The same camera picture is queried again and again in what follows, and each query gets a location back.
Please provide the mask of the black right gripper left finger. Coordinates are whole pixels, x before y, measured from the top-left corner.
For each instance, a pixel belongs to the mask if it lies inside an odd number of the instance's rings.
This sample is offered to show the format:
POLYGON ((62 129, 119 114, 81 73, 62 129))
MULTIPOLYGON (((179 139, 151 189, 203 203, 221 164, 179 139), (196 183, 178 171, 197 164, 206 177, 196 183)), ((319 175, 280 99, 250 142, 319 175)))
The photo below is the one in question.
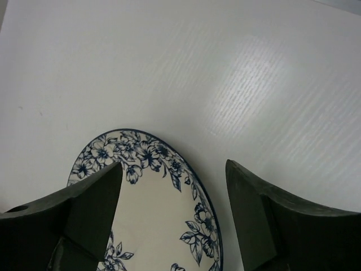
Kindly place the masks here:
POLYGON ((113 163, 64 189, 1 213, 1 270, 96 270, 120 196, 113 163))

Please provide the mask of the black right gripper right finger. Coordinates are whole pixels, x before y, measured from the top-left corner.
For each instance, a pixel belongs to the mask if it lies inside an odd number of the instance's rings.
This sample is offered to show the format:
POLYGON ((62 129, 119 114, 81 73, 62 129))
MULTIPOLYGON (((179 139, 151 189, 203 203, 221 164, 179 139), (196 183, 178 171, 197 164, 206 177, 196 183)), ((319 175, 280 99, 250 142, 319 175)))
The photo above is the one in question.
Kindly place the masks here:
POLYGON ((226 183, 245 270, 360 269, 360 213, 303 199, 233 160, 226 183))

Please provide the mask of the blue floral white plate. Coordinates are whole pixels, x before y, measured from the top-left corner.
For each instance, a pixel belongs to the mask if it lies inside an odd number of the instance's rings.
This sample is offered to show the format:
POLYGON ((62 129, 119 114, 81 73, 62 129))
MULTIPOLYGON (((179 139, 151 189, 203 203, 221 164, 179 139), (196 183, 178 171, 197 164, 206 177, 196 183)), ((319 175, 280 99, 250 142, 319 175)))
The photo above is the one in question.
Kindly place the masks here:
POLYGON ((104 167, 122 166, 120 198, 98 270, 222 270, 219 223, 203 184, 163 140, 115 129, 90 141, 68 184, 104 167))

